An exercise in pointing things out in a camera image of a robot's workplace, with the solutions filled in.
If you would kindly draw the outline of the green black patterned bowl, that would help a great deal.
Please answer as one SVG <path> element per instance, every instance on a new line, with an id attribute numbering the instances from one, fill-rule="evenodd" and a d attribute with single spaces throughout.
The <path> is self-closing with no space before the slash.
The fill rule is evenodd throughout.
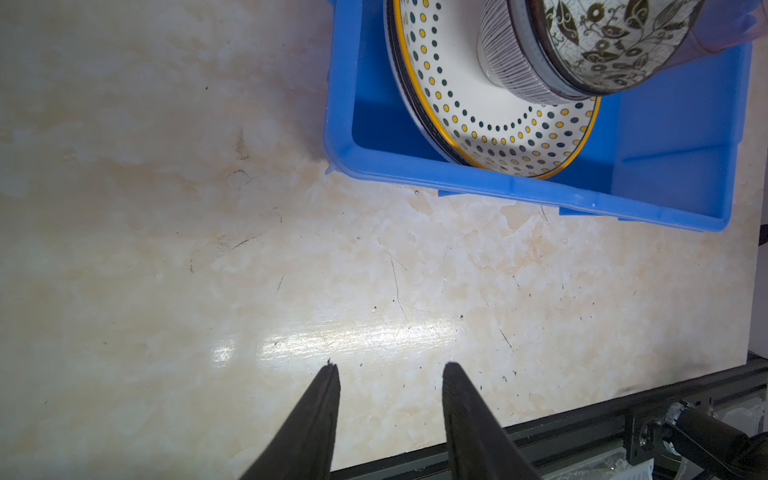
<path id="1" fill-rule="evenodd" d="M 647 81 L 695 24 L 697 0 L 530 1 L 548 59 L 578 90 L 619 93 Z"/>

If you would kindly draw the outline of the dotted plate yellow rim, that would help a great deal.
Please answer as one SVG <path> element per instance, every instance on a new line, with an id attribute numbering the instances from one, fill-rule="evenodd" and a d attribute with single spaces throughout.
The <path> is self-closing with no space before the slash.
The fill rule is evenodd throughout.
<path id="1" fill-rule="evenodd" d="M 577 158 L 594 129 L 599 98 L 541 105 L 492 83 L 478 59 L 482 1 L 394 2 L 418 99 L 442 138 L 473 167 L 548 179 Z"/>

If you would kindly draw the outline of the pink transparent cup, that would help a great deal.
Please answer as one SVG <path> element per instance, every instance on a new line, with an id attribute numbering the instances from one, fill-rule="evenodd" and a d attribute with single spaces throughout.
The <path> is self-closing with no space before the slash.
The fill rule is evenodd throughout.
<path id="1" fill-rule="evenodd" d="M 767 35 L 767 0 L 708 0 L 662 69 L 719 54 Z"/>

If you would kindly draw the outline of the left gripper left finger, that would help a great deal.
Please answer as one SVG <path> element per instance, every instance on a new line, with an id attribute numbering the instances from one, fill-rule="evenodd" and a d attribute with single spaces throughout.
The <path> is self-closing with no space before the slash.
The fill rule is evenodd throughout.
<path id="1" fill-rule="evenodd" d="M 328 479 L 334 454 L 341 385 L 336 365 L 324 365 L 243 479 Z"/>

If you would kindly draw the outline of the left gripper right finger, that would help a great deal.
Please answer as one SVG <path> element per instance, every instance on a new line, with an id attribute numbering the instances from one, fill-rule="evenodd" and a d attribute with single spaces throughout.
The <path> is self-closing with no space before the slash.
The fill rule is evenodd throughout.
<path id="1" fill-rule="evenodd" d="M 460 364 L 443 370 L 443 417 L 453 479 L 538 479 Z"/>

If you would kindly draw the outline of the black striped rim white plate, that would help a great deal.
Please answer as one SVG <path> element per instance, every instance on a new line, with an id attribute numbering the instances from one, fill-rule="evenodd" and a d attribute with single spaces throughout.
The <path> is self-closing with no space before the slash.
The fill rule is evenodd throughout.
<path id="1" fill-rule="evenodd" d="M 397 33 L 398 22 L 395 10 L 394 1 L 383 2 L 383 25 L 387 53 L 403 103 L 421 135 L 445 161 L 456 165 L 473 167 L 473 164 L 464 158 L 460 151 L 450 146 L 449 142 L 442 138 L 439 129 L 432 124 L 428 112 L 423 108 L 418 99 L 418 90 L 409 76 L 406 58 L 402 53 L 401 47 L 403 44 L 400 41 L 400 35 Z"/>

